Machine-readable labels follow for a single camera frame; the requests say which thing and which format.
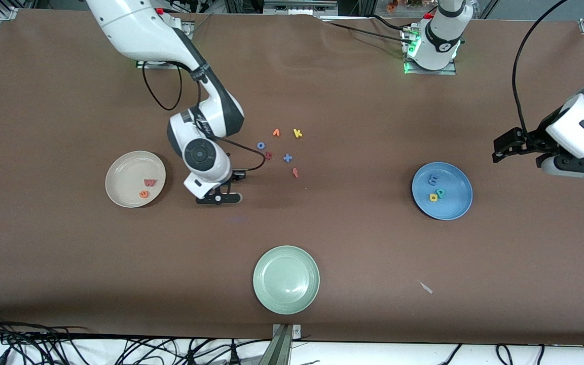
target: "green plate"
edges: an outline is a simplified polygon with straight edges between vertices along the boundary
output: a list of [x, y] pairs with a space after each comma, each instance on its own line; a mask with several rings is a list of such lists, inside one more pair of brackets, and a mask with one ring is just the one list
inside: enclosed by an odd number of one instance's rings
[[275, 247], [256, 264], [253, 291], [274, 313], [299, 313], [317, 296], [319, 268], [312, 256], [298, 247]]

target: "small debris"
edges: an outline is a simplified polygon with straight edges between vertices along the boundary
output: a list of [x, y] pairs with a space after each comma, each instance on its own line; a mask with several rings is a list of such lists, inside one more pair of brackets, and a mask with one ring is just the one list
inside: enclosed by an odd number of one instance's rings
[[429, 286], [423, 284], [420, 280], [417, 280], [417, 281], [420, 283], [420, 285], [422, 285], [422, 288], [425, 289], [427, 291], [427, 293], [430, 293], [430, 294], [434, 293], [434, 291], [432, 289], [429, 289]]

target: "beige plate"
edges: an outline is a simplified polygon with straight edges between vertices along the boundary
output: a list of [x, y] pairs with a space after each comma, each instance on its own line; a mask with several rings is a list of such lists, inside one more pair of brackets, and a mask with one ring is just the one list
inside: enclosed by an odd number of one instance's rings
[[[156, 180], [155, 184], [146, 187], [146, 179]], [[159, 157], [146, 151], [134, 151], [114, 161], [105, 176], [105, 190], [114, 203], [137, 208], [155, 200], [164, 188], [165, 180], [166, 169]], [[143, 190], [148, 191], [147, 198], [139, 196]]]

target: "black cable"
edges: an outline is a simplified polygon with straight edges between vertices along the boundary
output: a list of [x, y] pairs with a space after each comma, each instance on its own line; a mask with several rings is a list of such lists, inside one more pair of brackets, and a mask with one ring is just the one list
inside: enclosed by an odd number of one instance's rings
[[540, 362], [542, 362], [542, 356], [544, 356], [544, 345], [540, 345], [540, 347], [542, 347], [542, 349], [540, 350], [540, 355], [537, 357], [536, 365], [540, 365]]
[[232, 145], [234, 145], [236, 147], [242, 148], [243, 150], [248, 150], [250, 152], [257, 153], [258, 155], [261, 155], [261, 157], [263, 157], [263, 160], [260, 162], [260, 164], [257, 167], [255, 167], [255, 168], [249, 168], [249, 169], [234, 169], [236, 171], [254, 171], [255, 169], [260, 169], [265, 164], [265, 161], [266, 161], [265, 155], [263, 155], [263, 153], [261, 153], [260, 151], [253, 150], [253, 149], [251, 149], [249, 147], [246, 147], [245, 145], [241, 145], [240, 143], [236, 143], [236, 142], [231, 141], [231, 140], [226, 139], [226, 138], [214, 136], [213, 139], [218, 139], [220, 141], [224, 141], [226, 143], [230, 143], [230, 144], [232, 144]]
[[533, 25], [531, 25], [531, 28], [529, 29], [528, 32], [526, 32], [526, 35], [524, 36], [524, 39], [522, 39], [522, 43], [520, 44], [520, 48], [517, 50], [517, 54], [515, 55], [515, 62], [513, 63], [513, 75], [512, 75], [513, 97], [515, 98], [515, 104], [517, 106], [517, 115], [520, 118], [520, 125], [522, 126], [522, 131], [524, 131], [523, 134], [526, 137], [527, 141], [529, 139], [529, 135], [528, 135], [527, 129], [526, 129], [526, 122], [524, 122], [524, 114], [522, 113], [522, 104], [520, 103], [520, 97], [519, 97], [519, 95], [517, 95], [517, 82], [516, 82], [517, 62], [520, 60], [520, 55], [522, 54], [522, 49], [524, 49], [524, 45], [526, 44], [526, 40], [529, 39], [529, 37], [531, 36], [531, 33], [533, 33], [533, 30], [538, 26], [538, 24], [540, 24], [542, 22], [542, 20], [544, 18], [546, 18], [549, 14], [551, 14], [551, 12], [553, 12], [560, 5], [566, 3], [567, 1], [568, 0], [560, 0], [560, 2], [557, 2], [553, 7], [549, 8], [549, 10], [545, 11], [544, 14], [542, 14], [542, 16], [540, 16], [540, 18], [538, 18], [535, 21], [535, 23], [533, 23]]
[[491, 0], [491, 3], [489, 3], [486, 9], [484, 9], [481, 19], [488, 19], [488, 17], [491, 15], [491, 12], [493, 12], [494, 8], [497, 6], [498, 2], [499, 0], [495, 0], [495, 2], [492, 2]]
[[[49, 354], [49, 356], [50, 356], [51, 351], [55, 351], [55, 353], [60, 358], [60, 361], [62, 361], [63, 363], [67, 362], [67, 356], [65, 354], [64, 347], [62, 346], [62, 342], [60, 342], [60, 339], [58, 338], [58, 336], [56, 334], [57, 332], [55, 331], [55, 329], [57, 327], [44, 326], [44, 325], [39, 325], [39, 324], [35, 324], [35, 323], [25, 323], [25, 322], [16, 322], [16, 321], [0, 321], [1, 328], [6, 330], [6, 326], [11, 328], [11, 330], [9, 330], [9, 331], [12, 331], [13, 326], [27, 326], [30, 328], [36, 328], [36, 329], [39, 328], [40, 330], [45, 330], [45, 331], [51, 333], [51, 335], [53, 335], [53, 337], [55, 338], [55, 342], [51, 342], [51, 340], [48, 340], [49, 344], [51, 344], [52, 349], [48, 349], [46, 346], [46, 343], [44, 343], [47, 354]], [[61, 329], [68, 332], [67, 327], [61, 327]], [[62, 354], [60, 353], [60, 351], [58, 351], [56, 344], [58, 344], [60, 346], [60, 349], [62, 350]]]
[[172, 345], [174, 346], [174, 353], [175, 353], [174, 358], [172, 358], [172, 365], [175, 365], [177, 363], [177, 356], [176, 356], [176, 354], [179, 353], [179, 349], [177, 349], [177, 341], [173, 341], [172, 342]]
[[78, 347], [76, 346], [76, 344], [74, 344], [74, 340], [71, 338], [71, 333], [69, 333], [69, 329], [65, 328], [64, 330], [65, 330], [65, 332], [67, 332], [67, 338], [68, 338], [69, 342], [71, 343], [71, 346], [74, 348], [74, 350], [78, 354], [78, 356], [81, 358], [81, 360], [83, 360], [85, 365], [90, 365], [90, 363], [88, 363], [88, 361], [85, 360], [85, 358], [83, 357], [83, 354], [81, 354], [81, 352], [78, 350]]
[[[141, 342], [141, 340], [133, 340], [133, 339], [131, 339], [131, 338], [126, 338], [125, 340], [126, 340], [127, 342], [132, 342], [132, 343], [134, 343], [134, 344], [139, 344], [140, 346], [146, 346], [146, 347], [150, 347], [150, 348], [156, 348], [156, 347], [157, 347], [157, 346], [154, 346], [154, 345], [148, 344], [147, 342], [146, 342], [146, 343], [144, 343], [144, 342]], [[181, 360], [184, 360], [184, 359], [186, 359], [186, 358], [185, 358], [185, 356], [181, 356], [181, 355], [178, 355], [178, 354], [176, 354], [176, 353], [172, 353], [172, 352], [171, 352], [169, 349], [162, 349], [162, 348], [160, 348], [160, 350], [161, 350], [161, 351], [165, 351], [165, 352], [167, 352], [167, 353], [171, 354], [172, 356], [178, 357], [178, 358], [180, 358]]]
[[140, 358], [139, 360], [135, 361], [134, 363], [140, 363], [141, 361], [144, 361], [146, 359], [148, 359], [148, 356], [150, 356], [151, 353], [155, 352], [156, 350], [160, 349], [160, 347], [164, 346], [165, 344], [168, 344], [169, 342], [173, 342], [174, 338], [171, 338], [170, 340], [165, 340], [164, 342], [162, 342], [160, 345], [158, 345], [157, 347], [154, 347], [153, 349], [151, 349], [150, 351], [146, 352], [145, 355]]
[[208, 344], [209, 342], [211, 342], [213, 340], [215, 340], [215, 338], [207, 338], [206, 340], [204, 340], [204, 342], [195, 346], [195, 349], [193, 349], [193, 352], [196, 353], [197, 351], [200, 351], [202, 349], [202, 347], [204, 347], [206, 344]]
[[[506, 353], [508, 354], [508, 362], [505, 362], [503, 360], [503, 357], [501, 357], [501, 355], [499, 354], [500, 347], [503, 347], [506, 350]], [[495, 353], [497, 354], [497, 358], [499, 359], [499, 361], [501, 361], [501, 363], [503, 363], [503, 365], [513, 365], [513, 357], [510, 355], [510, 351], [508, 350], [508, 347], [506, 345], [496, 345]]]
[[21, 355], [21, 358], [23, 358], [24, 363], [26, 363], [26, 361], [28, 360], [28, 362], [30, 362], [31, 365], [38, 365], [37, 362], [34, 362], [33, 360], [31, 360], [30, 357], [28, 357], [28, 355], [26, 355], [26, 353], [24, 352], [24, 350], [21, 347], [21, 345], [19, 345], [19, 349], [16, 349], [12, 345], [10, 345], [10, 348], [13, 349], [16, 353], [19, 353], [19, 355]]
[[0, 365], [6, 365], [8, 362], [8, 356], [10, 355], [10, 348], [6, 349], [4, 353], [0, 356]]
[[229, 358], [229, 365], [242, 365], [240, 361], [240, 356], [238, 356], [238, 351], [236, 349], [236, 340], [231, 339], [231, 356]]
[[[247, 341], [247, 342], [243, 342], [241, 344], [237, 344], [234, 348], [240, 347], [240, 346], [245, 346], [245, 345], [249, 345], [249, 344], [255, 344], [255, 342], [263, 342], [263, 341], [271, 341], [271, 340], [251, 340], [251, 341]], [[207, 361], [204, 365], [211, 365], [211, 363], [215, 360], [217, 360], [217, 358], [219, 358], [220, 356], [224, 355], [225, 353], [228, 353], [229, 351], [231, 351], [231, 349], [222, 351], [221, 353], [219, 353], [217, 356], [215, 356], [214, 358], [212, 358], [211, 360]]]
[[116, 359], [116, 362], [114, 362], [114, 365], [122, 365], [123, 361], [130, 356], [130, 354], [132, 354], [134, 351], [138, 350], [139, 348], [141, 348], [141, 346], [147, 344], [148, 342], [150, 342], [151, 340], [145, 340], [145, 342], [141, 342], [141, 340], [139, 340], [138, 342], [132, 344], [132, 346], [128, 347], [127, 349], [124, 349], [123, 352], [121, 353], [121, 355], [119, 355], [119, 358]]
[[344, 29], [349, 29], [349, 30], [355, 30], [355, 32], [361, 32], [361, 33], [364, 33], [364, 34], [375, 35], [376, 37], [381, 37], [383, 39], [397, 40], [397, 41], [402, 42], [402, 43], [412, 43], [412, 41], [410, 41], [410, 40], [399, 39], [399, 38], [390, 37], [390, 36], [384, 35], [384, 34], [378, 34], [378, 33], [369, 32], [368, 30], [362, 30], [362, 29], [357, 29], [357, 28], [353, 28], [353, 27], [348, 27], [348, 25], [336, 24], [336, 23], [333, 23], [332, 21], [329, 21], [328, 23], [329, 24], [332, 24], [332, 25], [334, 25], [336, 27], [340, 27], [340, 28], [344, 28]]
[[197, 82], [197, 103], [195, 104], [195, 106], [199, 107], [200, 106], [200, 102], [202, 102], [202, 86], [200, 86], [200, 82]]
[[[11, 332], [8, 330], [0, 330], [0, 333], [3, 333], [5, 335], [9, 335], [9, 337], [14, 337], [17, 339], [21, 339], [24, 342], [28, 343], [29, 345], [35, 347], [35, 349], [40, 353], [40, 359], [44, 360], [46, 359], [48, 363], [50, 363], [51, 365], [55, 365], [55, 361], [53, 361], [53, 359], [51, 358], [51, 356], [49, 354], [47, 354], [41, 347], [39, 344], [37, 344], [37, 342], [33, 342], [28, 336], [23, 335], [21, 333], [17, 333], [17, 332]], [[23, 355], [23, 351], [19, 351], [18, 349], [15, 349], [14, 347], [12, 347], [16, 352], [20, 353]]]
[[216, 351], [218, 351], [219, 349], [221, 349], [221, 348], [223, 348], [223, 347], [230, 347], [230, 346], [229, 346], [229, 345], [220, 345], [220, 346], [218, 346], [218, 347], [216, 347], [216, 348], [214, 348], [214, 349], [211, 349], [211, 350], [208, 350], [208, 351], [204, 351], [204, 352], [203, 352], [203, 353], [201, 353], [201, 354], [197, 354], [197, 355], [195, 355], [195, 357], [202, 357], [202, 356], [208, 355], [208, 354], [210, 354], [210, 353], [213, 353], [213, 352], [216, 352]]
[[[151, 358], [158, 358], [159, 360], [162, 361], [162, 365], [166, 365], [166, 362], [164, 361], [164, 358], [162, 358], [161, 356], [148, 356], [148, 357], [143, 358], [143, 359], [144, 360], [150, 360]], [[141, 365], [141, 363], [137, 361], [137, 362], [133, 363], [133, 365]]]
[[454, 348], [454, 351], [452, 351], [452, 353], [450, 353], [450, 357], [448, 357], [448, 359], [445, 360], [445, 362], [441, 362], [441, 365], [450, 365], [450, 363], [452, 362], [452, 359], [454, 358], [454, 355], [456, 355], [457, 351], [459, 351], [459, 349], [461, 348], [461, 346], [463, 346], [463, 344], [458, 344]]
[[389, 23], [388, 21], [386, 21], [385, 19], [383, 19], [381, 16], [377, 16], [376, 14], [367, 14], [364, 16], [364, 18], [376, 18], [379, 21], [382, 21], [382, 24], [386, 25], [389, 28], [395, 29], [395, 30], [402, 30], [403, 27], [399, 27], [397, 25], [393, 25], [391, 23]]
[[162, 109], [164, 109], [165, 111], [171, 111], [173, 109], [175, 109], [177, 107], [177, 105], [179, 105], [179, 101], [181, 100], [181, 90], [183, 89], [183, 81], [181, 80], [181, 69], [179, 66], [177, 66], [177, 73], [179, 74], [179, 96], [177, 96], [177, 101], [175, 102], [175, 104], [172, 106], [172, 108], [166, 108], [160, 101], [159, 99], [157, 99], [155, 93], [153, 92], [152, 88], [150, 88], [150, 85], [148, 84], [148, 79], [145, 77], [145, 64], [146, 62], [143, 63], [143, 65], [141, 65], [141, 74], [143, 75], [143, 82], [145, 83], [145, 87], [148, 88], [148, 91], [150, 92], [150, 95], [153, 96], [153, 99], [157, 102], [157, 104], [159, 104], [160, 107], [162, 107]]

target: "plate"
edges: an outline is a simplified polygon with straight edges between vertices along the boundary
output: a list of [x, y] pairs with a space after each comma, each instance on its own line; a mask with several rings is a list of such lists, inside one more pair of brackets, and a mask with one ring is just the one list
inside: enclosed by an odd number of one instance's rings
[[[147, 186], [155, 180], [152, 187]], [[166, 169], [164, 162], [154, 153], [134, 151], [119, 157], [107, 171], [105, 190], [114, 203], [124, 208], [146, 205], [159, 195], [164, 188]], [[147, 191], [148, 197], [140, 196]]]
[[[445, 190], [442, 199], [430, 201], [429, 194]], [[445, 162], [422, 166], [414, 175], [412, 194], [418, 207], [432, 218], [455, 220], [472, 205], [472, 185], [463, 171]]]
[[299, 313], [317, 296], [319, 268], [312, 256], [298, 247], [275, 247], [258, 261], [253, 271], [253, 291], [274, 313]]

